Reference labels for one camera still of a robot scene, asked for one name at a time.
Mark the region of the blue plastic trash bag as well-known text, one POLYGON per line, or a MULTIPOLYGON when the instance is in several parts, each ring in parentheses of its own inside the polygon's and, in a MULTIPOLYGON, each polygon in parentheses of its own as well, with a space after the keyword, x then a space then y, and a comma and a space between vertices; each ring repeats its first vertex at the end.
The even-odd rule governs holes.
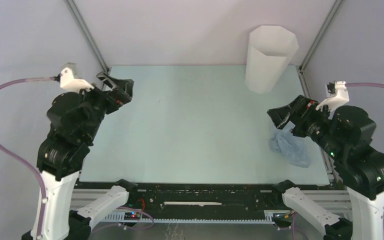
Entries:
POLYGON ((312 160, 308 156, 304 139, 292 134, 294 127, 290 122, 283 129, 275 128, 269 140, 269 148, 282 155, 290 165, 309 168, 312 160))

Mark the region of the white trash bin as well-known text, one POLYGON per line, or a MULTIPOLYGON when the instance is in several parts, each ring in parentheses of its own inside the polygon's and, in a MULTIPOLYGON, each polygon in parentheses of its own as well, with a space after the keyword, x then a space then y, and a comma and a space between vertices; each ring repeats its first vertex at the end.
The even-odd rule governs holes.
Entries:
POLYGON ((299 49, 297 37, 279 25, 261 25, 249 34, 245 83, 257 94, 270 92, 299 49))

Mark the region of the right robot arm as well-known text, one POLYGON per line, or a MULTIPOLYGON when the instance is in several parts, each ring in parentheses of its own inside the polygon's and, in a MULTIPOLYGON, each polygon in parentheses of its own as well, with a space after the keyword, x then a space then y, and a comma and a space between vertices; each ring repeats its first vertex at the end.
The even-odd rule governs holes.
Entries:
POLYGON ((352 219, 331 213, 290 180, 273 186, 271 204, 288 207, 312 224, 325 240, 384 240, 384 153, 371 146, 376 123, 363 109, 328 109, 299 95, 267 111, 275 127, 294 125, 295 137, 310 138, 333 160, 350 197, 352 219))

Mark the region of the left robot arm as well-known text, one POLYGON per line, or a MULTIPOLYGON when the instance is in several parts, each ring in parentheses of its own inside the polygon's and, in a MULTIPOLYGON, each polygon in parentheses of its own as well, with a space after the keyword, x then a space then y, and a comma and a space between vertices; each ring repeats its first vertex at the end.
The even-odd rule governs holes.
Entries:
POLYGON ((120 179, 104 195, 79 209, 71 209, 75 184, 106 115, 118 111, 133 98, 134 81, 100 72, 97 78, 109 87, 100 90, 69 69, 59 75, 65 93, 58 95, 46 115, 50 130, 40 145, 37 168, 45 192, 32 230, 24 240, 86 240, 93 228, 115 209, 133 208, 138 194, 134 183, 120 179))

